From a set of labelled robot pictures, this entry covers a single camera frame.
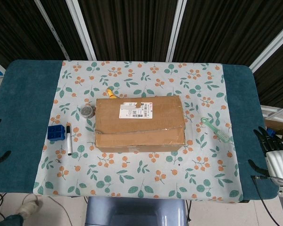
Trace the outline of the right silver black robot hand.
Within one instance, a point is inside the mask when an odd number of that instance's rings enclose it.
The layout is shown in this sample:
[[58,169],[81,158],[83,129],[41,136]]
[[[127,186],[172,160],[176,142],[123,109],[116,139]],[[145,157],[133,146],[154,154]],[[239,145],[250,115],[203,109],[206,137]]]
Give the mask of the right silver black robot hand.
[[259,141],[267,165],[267,169],[263,169],[249,159],[248,163],[251,168],[261,174],[254,178],[268,178],[274,184],[283,186],[283,141],[276,134],[269,134],[263,127],[253,132]]

